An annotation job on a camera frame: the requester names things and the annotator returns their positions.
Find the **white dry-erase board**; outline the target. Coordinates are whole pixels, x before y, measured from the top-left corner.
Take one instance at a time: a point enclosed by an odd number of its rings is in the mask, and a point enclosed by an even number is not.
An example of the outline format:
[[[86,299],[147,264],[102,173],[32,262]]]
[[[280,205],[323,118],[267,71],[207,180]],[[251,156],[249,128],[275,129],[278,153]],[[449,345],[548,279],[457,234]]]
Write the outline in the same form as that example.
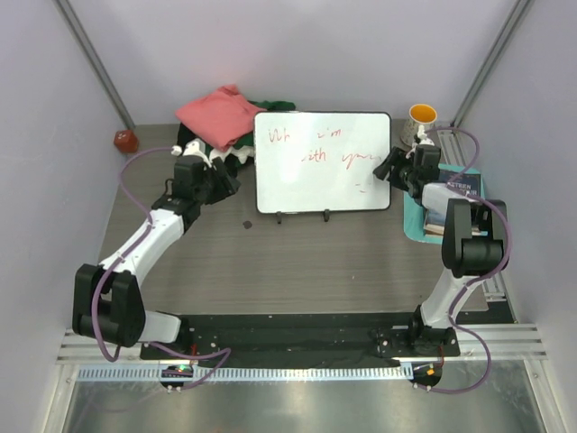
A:
[[[373,172],[389,156],[384,112],[262,112],[254,117],[256,207],[262,214],[389,208]]]

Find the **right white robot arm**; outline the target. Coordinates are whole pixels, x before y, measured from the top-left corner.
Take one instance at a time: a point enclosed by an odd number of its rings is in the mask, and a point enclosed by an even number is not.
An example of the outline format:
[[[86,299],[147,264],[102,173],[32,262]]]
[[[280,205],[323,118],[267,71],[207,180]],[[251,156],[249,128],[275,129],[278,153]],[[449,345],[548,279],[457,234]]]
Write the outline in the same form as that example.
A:
[[[404,352],[458,355],[455,319],[474,290],[504,269],[510,255],[507,208],[485,200],[476,174],[466,169],[443,173],[440,149],[419,144],[413,152],[393,148],[373,172],[400,189],[444,224],[443,272],[429,297],[412,314],[408,327],[391,339]]]

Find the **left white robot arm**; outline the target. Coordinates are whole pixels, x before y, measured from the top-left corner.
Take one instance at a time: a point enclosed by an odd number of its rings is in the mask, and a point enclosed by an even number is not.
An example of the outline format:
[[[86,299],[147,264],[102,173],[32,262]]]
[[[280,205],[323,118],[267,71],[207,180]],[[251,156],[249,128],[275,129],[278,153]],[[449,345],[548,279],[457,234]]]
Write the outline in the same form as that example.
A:
[[[183,318],[144,307],[141,286],[152,267],[197,221],[204,206],[234,195],[239,180],[224,160],[199,155],[177,158],[163,193],[145,208],[145,219],[133,235],[98,264],[85,263],[75,275],[72,327],[96,340],[109,362],[116,349],[160,344],[171,359],[185,358],[192,347]]]

